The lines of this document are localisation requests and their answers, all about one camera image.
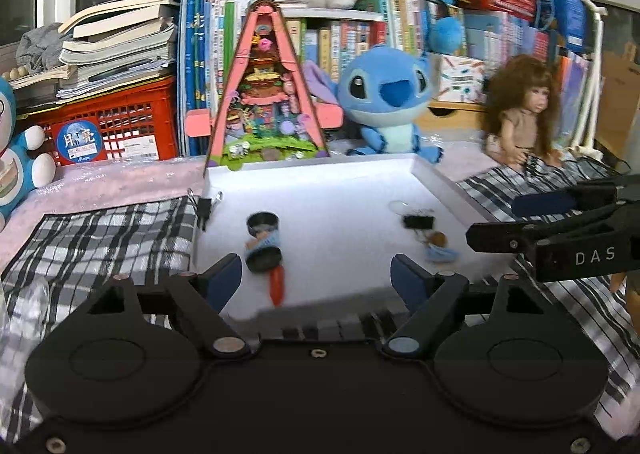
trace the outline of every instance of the blue package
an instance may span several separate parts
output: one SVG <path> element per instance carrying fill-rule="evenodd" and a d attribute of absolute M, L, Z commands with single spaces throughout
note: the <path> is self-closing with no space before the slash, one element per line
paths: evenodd
<path fill-rule="evenodd" d="M 582 52 L 586 30 L 584 3 L 582 0 L 538 0 L 535 26 L 545 31 L 557 30 L 565 48 Z"/>

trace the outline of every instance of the transparent plastic bag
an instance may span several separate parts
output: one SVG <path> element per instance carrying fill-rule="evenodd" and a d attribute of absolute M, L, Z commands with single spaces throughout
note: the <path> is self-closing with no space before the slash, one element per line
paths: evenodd
<path fill-rule="evenodd" d="M 24 383 L 24 366 L 40 342 L 49 307 L 49 285 L 34 279 L 16 300 L 11 319 L 0 285 L 0 430 L 11 417 L 15 395 Z"/>

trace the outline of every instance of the gray cloth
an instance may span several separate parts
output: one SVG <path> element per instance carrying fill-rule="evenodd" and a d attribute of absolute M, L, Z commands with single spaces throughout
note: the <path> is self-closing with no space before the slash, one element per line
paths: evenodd
<path fill-rule="evenodd" d="M 30 74 L 60 66 L 58 57 L 62 52 L 62 43 L 73 38 L 73 32 L 58 33 L 61 24 L 52 23 L 24 34 L 15 52 L 15 62 L 18 66 L 24 66 Z"/>

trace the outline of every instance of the black and white plaid cloth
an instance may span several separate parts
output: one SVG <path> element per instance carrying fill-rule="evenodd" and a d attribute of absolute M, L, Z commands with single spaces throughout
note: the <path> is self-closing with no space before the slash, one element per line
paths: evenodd
<path fill-rule="evenodd" d="M 40 423 L 22 373 L 12 370 L 87 296 L 114 274 L 139 285 L 189 268 L 195 211 L 188 198 L 69 215 L 47 215 L 2 273 L 12 332 L 0 346 L 0 386 L 20 386 L 0 435 L 15 441 Z M 46 299 L 42 300 L 44 287 Z M 0 387 L 0 394 L 6 392 Z"/>
<path fill-rule="evenodd" d="M 459 185 L 496 219 L 512 221 L 511 200 L 519 195 L 548 192 L 607 174 L 604 167 L 585 159 L 568 161 L 564 170 L 546 167 L 535 159 L 528 163 L 525 174 L 496 167 Z M 531 219 L 550 222 L 563 217 L 565 215 Z M 531 265 L 523 257 L 516 259 L 513 268 L 521 276 L 532 279 Z M 614 428 L 612 422 L 620 418 L 620 405 L 640 381 L 640 340 L 625 310 L 622 290 L 612 295 L 609 281 L 609 277 L 600 276 L 537 285 L 553 304 L 564 307 L 577 320 L 585 335 L 609 361 L 609 383 L 595 413 L 607 431 Z"/>

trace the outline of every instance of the white box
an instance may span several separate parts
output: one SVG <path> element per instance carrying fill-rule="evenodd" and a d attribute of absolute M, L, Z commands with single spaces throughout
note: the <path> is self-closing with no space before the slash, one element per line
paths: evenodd
<path fill-rule="evenodd" d="M 429 54 L 431 97 L 441 102 L 479 103 L 484 84 L 484 61 L 469 57 Z"/>

